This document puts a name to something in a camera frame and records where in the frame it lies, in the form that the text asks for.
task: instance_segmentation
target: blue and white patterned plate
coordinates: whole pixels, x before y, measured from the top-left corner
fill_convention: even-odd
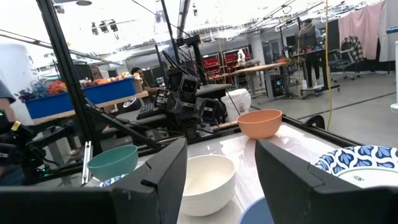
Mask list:
[[[398,186],[398,152],[394,147],[337,149],[322,155],[315,166],[362,188]]]
[[[116,181],[122,179],[123,177],[127,176],[127,174],[122,174],[109,180],[105,180],[104,182],[100,183],[97,187],[109,187],[111,184],[115,183]]]

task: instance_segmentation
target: white bowl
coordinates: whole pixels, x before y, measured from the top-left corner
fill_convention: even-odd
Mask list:
[[[207,155],[188,160],[181,212],[200,217],[222,209],[235,188],[235,167],[225,156]]]

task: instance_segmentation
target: teal bowl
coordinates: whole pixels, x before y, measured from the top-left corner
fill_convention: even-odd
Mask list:
[[[108,180],[134,171],[138,162],[137,146],[127,145],[116,147],[92,158],[87,167],[95,178]]]

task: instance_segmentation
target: hair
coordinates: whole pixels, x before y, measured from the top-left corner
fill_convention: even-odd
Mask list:
[[[141,70],[141,68],[139,68],[139,67],[134,67],[134,68],[131,69],[130,74],[133,75],[133,74],[136,73],[138,70]]]

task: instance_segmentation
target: white trash can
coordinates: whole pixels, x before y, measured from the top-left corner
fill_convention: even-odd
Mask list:
[[[238,89],[228,93],[241,114],[249,112],[251,97],[247,89]],[[222,102],[225,104],[226,112],[228,113],[228,122],[236,121],[239,117],[231,99],[228,94],[221,98]]]

